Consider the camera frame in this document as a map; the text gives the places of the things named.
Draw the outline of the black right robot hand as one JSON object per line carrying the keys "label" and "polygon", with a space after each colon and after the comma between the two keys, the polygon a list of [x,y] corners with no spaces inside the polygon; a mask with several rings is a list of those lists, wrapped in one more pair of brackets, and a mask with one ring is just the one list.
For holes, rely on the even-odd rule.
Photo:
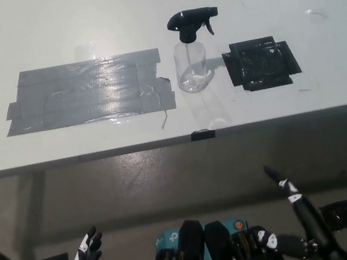
{"label": "black right robot hand", "polygon": [[274,254],[296,259],[307,259],[316,255],[321,260],[347,260],[347,252],[338,244],[312,203],[285,175],[269,166],[264,172],[286,194],[287,200],[304,228],[306,238],[295,235],[277,234],[263,226],[253,226],[249,231],[254,241]]}

